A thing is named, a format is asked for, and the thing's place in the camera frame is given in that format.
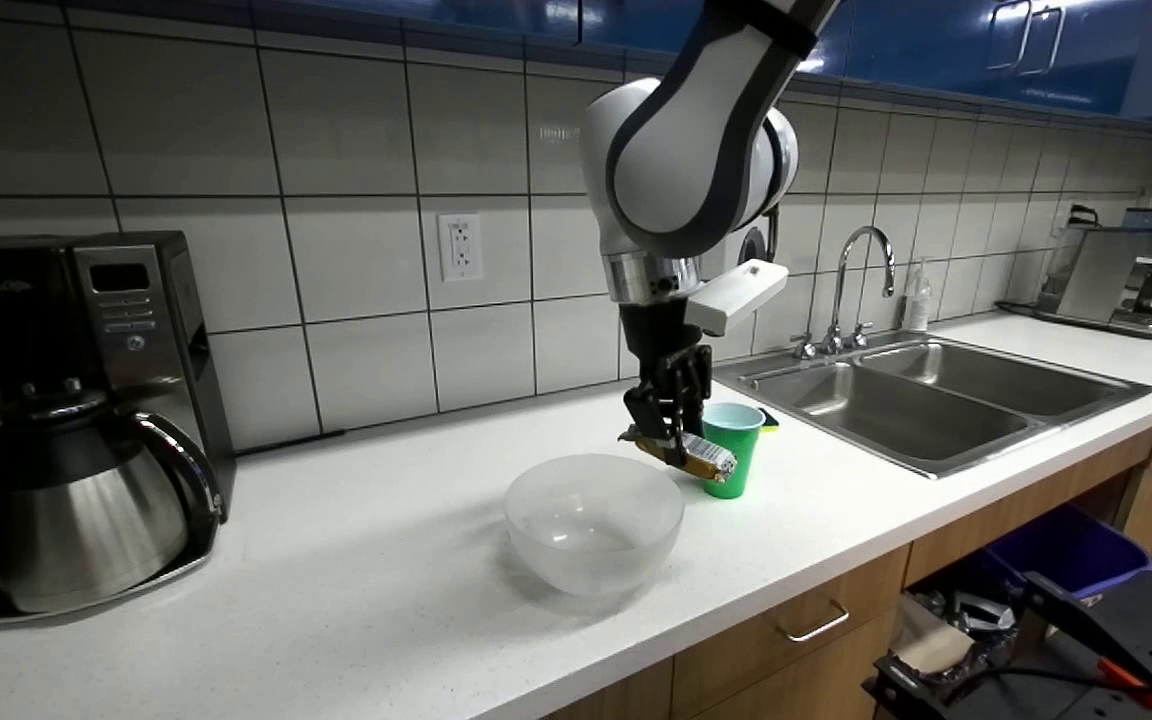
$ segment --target electrical outlet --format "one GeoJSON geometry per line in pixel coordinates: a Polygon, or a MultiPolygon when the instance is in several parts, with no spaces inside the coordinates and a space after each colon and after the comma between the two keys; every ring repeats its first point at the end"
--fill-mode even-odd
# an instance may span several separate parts
{"type": "Polygon", "coordinates": [[[442,283],[475,283],[489,275],[481,217],[438,217],[442,283]]]}

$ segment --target stainless steel carafe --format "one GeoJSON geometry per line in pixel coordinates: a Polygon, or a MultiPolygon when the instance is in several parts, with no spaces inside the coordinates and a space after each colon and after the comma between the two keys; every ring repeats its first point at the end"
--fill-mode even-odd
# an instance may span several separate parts
{"type": "Polygon", "coordinates": [[[99,394],[0,425],[0,589],[21,614],[70,614],[213,547],[220,498],[205,454],[99,394]]]}

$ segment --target cable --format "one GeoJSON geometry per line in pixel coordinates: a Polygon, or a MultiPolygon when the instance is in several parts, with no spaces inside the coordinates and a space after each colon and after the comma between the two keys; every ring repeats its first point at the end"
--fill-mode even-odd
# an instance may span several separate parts
{"type": "Polygon", "coordinates": [[[1031,677],[1031,679],[1056,679],[1056,684],[1080,684],[1080,689],[1113,689],[1113,691],[1123,691],[1123,695],[1152,695],[1152,689],[1123,689],[1123,684],[1095,679],[1095,677],[1073,677],[1073,673],[1047,673],[1047,669],[985,669],[979,677],[967,677],[958,689],[953,689],[942,695],[942,705],[967,695],[977,684],[985,684],[992,677],[1031,677]]]}

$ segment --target black appliance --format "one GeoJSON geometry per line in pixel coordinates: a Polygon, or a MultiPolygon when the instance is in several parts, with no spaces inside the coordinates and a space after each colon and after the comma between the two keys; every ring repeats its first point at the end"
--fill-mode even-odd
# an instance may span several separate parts
{"type": "Polygon", "coordinates": [[[0,237],[0,594],[41,615],[116,602],[199,562],[229,500],[183,237],[0,237]]]}

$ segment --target cabinet handle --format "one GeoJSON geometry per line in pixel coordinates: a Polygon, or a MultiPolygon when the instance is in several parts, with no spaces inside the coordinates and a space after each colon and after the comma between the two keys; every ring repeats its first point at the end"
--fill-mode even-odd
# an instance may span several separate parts
{"type": "Polygon", "coordinates": [[[1066,7],[1043,7],[1043,13],[1056,13],[1056,40],[1052,40],[1047,66],[1039,70],[1039,74],[1052,74],[1061,66],[1066,7]]]}
{"type": "Polygon", "coordinates": [[[1031,0],[1023,0],[1023,27],[1019,27],[1017,60],[1010,60],[1010,66],[992,66],[997,74],[1017,74],[1017,70],[1023,66],[1023,58],[1026,58],[1026,38],[1031,38],[1031,19],[1036,19],[1031,0]]]}
{"type": "Polygon", "coordinates": [[[850,614],[847,614],[838,602],[828,602],[828,609],[831,609],[831,622],[825,622],[825,623],[815,623],[815,627],[809,627],[809,633],[789,633],[785,623],[774,623],[774,627],[781,627],[785,642],[793,642],[793,643],[811,643],[811,642],[821,642],[821,635],[828,635],[828,633],[835,633],[835,627],[845,627],[845,623],[850,622],[850,614]]]}

